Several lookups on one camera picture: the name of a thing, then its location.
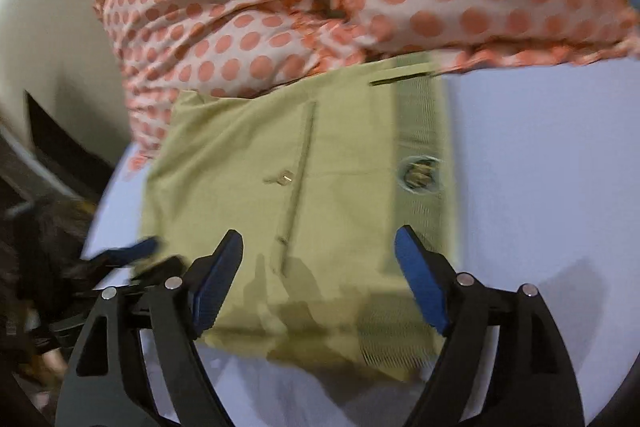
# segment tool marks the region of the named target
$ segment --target white bed sheet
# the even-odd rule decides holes
[[[463,266],[495,287],[539,286],[590,421],[640,350],[640,62],[481,70],[448,84]],[[146,171],[127,177],[126,158],[100,204],[87,255],[136,239]],[[171,416],[149,352],[159,410]],[[402,425],[420,393],[209,348],[200,354],[238,427]]]

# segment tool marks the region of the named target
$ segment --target button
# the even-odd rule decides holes
[[[280,176],[278,176],[278,185],[289,185],[293,181],[293,172],[291,171],[283,171]]]
[[[426,194],[440,190],[440,160],[431,156],[410,156],[398,169],[398,182],[404,190]]]

